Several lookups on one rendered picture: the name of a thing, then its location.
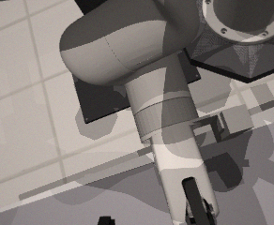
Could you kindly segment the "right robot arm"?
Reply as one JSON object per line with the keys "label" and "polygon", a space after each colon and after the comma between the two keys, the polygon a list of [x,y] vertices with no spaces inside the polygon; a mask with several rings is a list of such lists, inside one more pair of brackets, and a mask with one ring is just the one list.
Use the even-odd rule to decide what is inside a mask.
{"label": "right robot arm", "polygon": [[140,139],[190,121],[217,143],[254,127],[246,104],[199,117],[177,53],[198,34],[195,0],[107,0],[64,31],[61,58],[78,79],[125,86]]}

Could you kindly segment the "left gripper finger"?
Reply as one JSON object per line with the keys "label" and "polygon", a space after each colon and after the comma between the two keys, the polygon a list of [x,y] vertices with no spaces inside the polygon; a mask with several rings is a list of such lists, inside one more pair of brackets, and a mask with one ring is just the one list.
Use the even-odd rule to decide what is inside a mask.
{"label": "left gripper finger", "polygon": [[115,220],[111,217],[99,217],[98,225],[115,225]]}

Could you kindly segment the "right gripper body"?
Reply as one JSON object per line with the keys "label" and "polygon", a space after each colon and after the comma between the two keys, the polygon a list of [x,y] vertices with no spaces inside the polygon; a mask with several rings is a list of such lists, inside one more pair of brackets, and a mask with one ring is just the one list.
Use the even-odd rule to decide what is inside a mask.
{"label": "right gripper body", "polygon": [[[151,143],[152,153],[160,178],[163,193],[169,208],[173,225],[185,222],[186,209],[190,218],[193,214],[186,198],[182,180],[193,177],[205,212],[205,200],[215,213],[220,213],[216,196],[206,165],[196,140],[194,129],[202,124],[190,121],[163,127],[144,135],[141,143]],[[212,203],[212,206],[210,205]]]}

